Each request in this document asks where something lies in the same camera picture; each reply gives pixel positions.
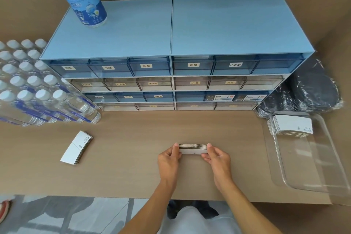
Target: plastic drawer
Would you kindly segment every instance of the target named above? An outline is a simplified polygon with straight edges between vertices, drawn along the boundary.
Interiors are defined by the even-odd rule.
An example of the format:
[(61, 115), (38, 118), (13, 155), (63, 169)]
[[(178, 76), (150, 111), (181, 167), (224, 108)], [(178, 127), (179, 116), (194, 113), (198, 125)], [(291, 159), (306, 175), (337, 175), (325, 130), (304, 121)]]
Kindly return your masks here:
[(89, 67), (99, 78), (132, 77), (128, 58), (90, 60)]
[(246, 81), (245, 76), (240, 77), (211, 77), (209, 90), (240, 90)]
[(252, 110), (258, 103), (255, 102), (224, 102), (217, 103), (215, 110)]
[(207, 92), (205, 101), (214, 102), (231, 102), (235, 98), (237, 92)]
[(173, 102), (173, 92), (144, 93), (147, 102)]
[(203, 57), (173, 57), (174, 75), (211, 75), (214, 58)]
[(130, 58), (128, 62), (134, 76), (170, 75), (168, 57)]
[(48, 65), (63, 78), (96, 78), (88, 59), (51, 60)]
[(78, 91), (82, 93), (108, 92), (103, 79), (72, 79), (69, 81)]
[(242, 90), (274, 90), (282, 81), (283, 76), (248, 76)]
[(140, 93), (115, 93), (116, 98), (120, 102), (141, 103), (146, 102), (142, 92)]
[(142, 91), (172, 91), (171, 77), (138, 78)]
[(216, 64), (212, 75), (247, 75), (251, 74), (257, 63), (258, 56), (248, 55), (230, 55), (215, 56)]
[(203, 102), (206, 92), (176, 92), (177, 102)]
[(207, 90), (209, 77), (174, 77), (176, 90)]
[(140, 111), (174, 110), (174, 103), (141, 103), (137, 107)]
[(85, 96), (94, 103), (118, 103), (113, 93), (89, 93)]
[(262, 102), (269, 95), (269, 91), (245, 91), (239, 92), (234, 101), (236, 102)]
[(177, 110), (214, 110), (216, 103), (177, 103)]
[(105, 79), (104, 83), (112, 92), (140, 91), (136, 78)]
[(302, 54), (263, 54), (252, 74), (292, 73), (304, 60)]
[(130, 104), (97, 104), (103, 111), (138, 111), (134, 103)]

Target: forearm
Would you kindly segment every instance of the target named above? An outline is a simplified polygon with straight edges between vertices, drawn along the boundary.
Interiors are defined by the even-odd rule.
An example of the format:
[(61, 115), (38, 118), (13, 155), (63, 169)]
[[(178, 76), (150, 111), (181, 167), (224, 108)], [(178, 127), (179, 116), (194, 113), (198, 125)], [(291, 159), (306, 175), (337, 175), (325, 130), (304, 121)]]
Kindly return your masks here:
[(143, 208), (129, 221), (120, 234), (156, 234), (160, 229), (174, 189), (161, 181)]
[(243, 192), (232, 182), (227, 182), (222, 189), (239, 227), (245, 234), (280, 234), (264, 215), (246, 198)]

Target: pack of water bottles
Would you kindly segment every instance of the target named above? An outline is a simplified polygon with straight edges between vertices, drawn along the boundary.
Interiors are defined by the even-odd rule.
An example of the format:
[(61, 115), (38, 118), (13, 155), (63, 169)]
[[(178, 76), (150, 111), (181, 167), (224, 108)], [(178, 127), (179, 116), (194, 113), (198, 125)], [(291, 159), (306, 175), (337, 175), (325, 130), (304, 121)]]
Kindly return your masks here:
[(98, 123), (99, 107), (39, 60), (45, 46), (43, 39), (0, 42), (0, 121), (23, 127)]

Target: light blue cabinet top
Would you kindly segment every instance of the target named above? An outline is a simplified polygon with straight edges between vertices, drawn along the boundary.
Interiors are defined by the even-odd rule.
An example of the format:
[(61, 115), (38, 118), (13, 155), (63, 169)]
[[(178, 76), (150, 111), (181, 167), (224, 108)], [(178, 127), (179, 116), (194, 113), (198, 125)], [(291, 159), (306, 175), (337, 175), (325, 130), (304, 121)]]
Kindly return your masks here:
[(107, 21), (84, 26), (68, 9), (41, 59), (168, 56), (172, 0), (104, 1)]
[(284, 0), (173, 0), (179, 55), (314, 52)]

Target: wooden desk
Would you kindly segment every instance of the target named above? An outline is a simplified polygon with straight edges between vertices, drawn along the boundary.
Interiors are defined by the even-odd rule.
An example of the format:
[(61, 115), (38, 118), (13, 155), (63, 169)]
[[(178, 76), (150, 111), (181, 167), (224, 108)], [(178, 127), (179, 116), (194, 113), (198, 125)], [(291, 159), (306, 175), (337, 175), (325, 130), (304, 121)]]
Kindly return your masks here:
[[(0, 128), (0, 194), (149, 198), (161, 151), (211, 142), (230, 153), (233, 178), (250, 201), (331, 204), (327, 194), (272, 183), (261, 120), (251, 111), (105, 112), (96, 125)], [(80, 163), (60, 162), (79, 130), (94, 137)], [(182, 157), (173, 198), (222, 200), (201, 157)]]

